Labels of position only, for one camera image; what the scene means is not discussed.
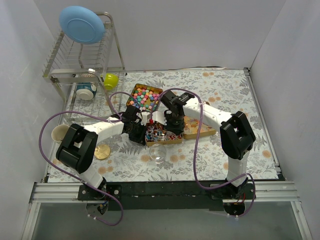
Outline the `tin of lollipops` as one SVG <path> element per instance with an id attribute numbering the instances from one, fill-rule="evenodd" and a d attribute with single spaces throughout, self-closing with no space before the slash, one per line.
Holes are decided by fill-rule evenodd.
<path id="1" fill-rule="evenodd" d="M 158 122 L 146 125 L 145 144 L 151 147 L 156 144 L 173 145 L 183 142 L 183 134 L 175 134 L 172 131 L 166 130 L 165 125 Z"/>

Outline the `clear glass bowl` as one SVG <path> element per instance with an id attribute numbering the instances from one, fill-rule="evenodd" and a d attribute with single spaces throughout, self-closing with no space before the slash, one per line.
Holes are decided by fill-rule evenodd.
<path id="1" fill-rule="evenodd" d="M 167 150 L 162 144 L 154 144 L 149 148 L 149 157 L 156 163 L 161 164 L 166 160 Z"/>

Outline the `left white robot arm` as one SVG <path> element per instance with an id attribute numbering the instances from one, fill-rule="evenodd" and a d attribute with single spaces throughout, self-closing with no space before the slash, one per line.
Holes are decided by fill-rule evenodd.
<path id="1" fill-rule="evenodd" d="M 106 180 L 92 165 L 97 144 L 121 134 L 128 134 L 134 141 L 141 142 L 144 140 L 149 119 L 149 112 L 128 106 L 126 111 L 91 125 L 73 123 L 59 145 L 56 158 L 75 171 L 79 180 L 89 187 L 89 194 L 95 200 L 101 200 L 107 191 Z"/>

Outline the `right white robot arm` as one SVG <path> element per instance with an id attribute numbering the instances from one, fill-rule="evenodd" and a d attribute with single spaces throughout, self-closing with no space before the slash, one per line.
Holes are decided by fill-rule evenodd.
<path id="1" fill-rule="evenodd" d="M 223 197 L 237 199 L 245 192 L 248 183 L 247 161 L 256 141 L 254 131 L 246 115 L 237 111 L 229 113 L 218 110 L 201 101 L 191 92 L 180 96 L 171 90 L 161 93 L 158 100 L 167 108 L 164 112 L 166 130 L 179 135 L 185 128 L 185 117 L 198 120 L 220 134 L 221 147 L 228 157 L 228 172 L 225 182 L 214 186 L 201 186 L 206 191 L 218 190 Z"/>

